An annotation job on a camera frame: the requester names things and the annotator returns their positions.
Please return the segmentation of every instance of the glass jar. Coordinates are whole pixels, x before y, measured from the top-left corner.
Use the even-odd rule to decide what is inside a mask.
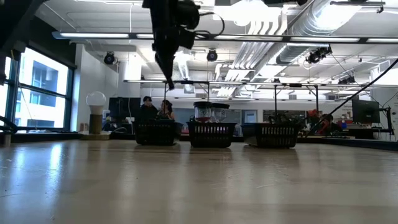
[[[195,119],[199,122],[207,122],[211,118],[211,106],[210,102],[194,102],[195,107]]]

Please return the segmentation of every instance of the wooden floor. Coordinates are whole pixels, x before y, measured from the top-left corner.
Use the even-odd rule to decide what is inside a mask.
[[[0,223],[398,223],[398,153],[19,144],[0,148]]]

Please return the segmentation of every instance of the black basket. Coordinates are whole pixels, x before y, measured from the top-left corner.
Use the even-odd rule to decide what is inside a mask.
[[[257,147],[294,147],[299,125],[251,123],[241,126],[244,142]]]
[[[193,147],[229,147],[235,123],[187,122]]]
[[[172,146],[181,136],[182,124],[173,120],[135,123],[136,141],[142,145]]]

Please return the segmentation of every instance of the computer monitor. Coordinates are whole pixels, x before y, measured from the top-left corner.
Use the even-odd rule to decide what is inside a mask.
[[[376,101],[352,100],[353,121],[356,123],[380,123],[379,103]]]
[[[115,97],[109,99],[109,110],[111,112],[110,116],[118,120],[126,119],[128,117],[136,118],[137,116],[139,116],[140,107],[141,107],[140,98]]]

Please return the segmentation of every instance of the person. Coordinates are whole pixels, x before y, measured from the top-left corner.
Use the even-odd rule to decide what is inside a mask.
[[[160,119],[172,119],[175,120],[173,108],[173,104],[170,103],[169,100],[164,100],[162,101],[162,107],[160,108],[160,111],[158,112],[158,117]]]
[[[150,96],[145,96],[142,101],[144,102],[144,104],[141,106],[139,119],[156,119],[157,109],[152,104],[152,98]]]

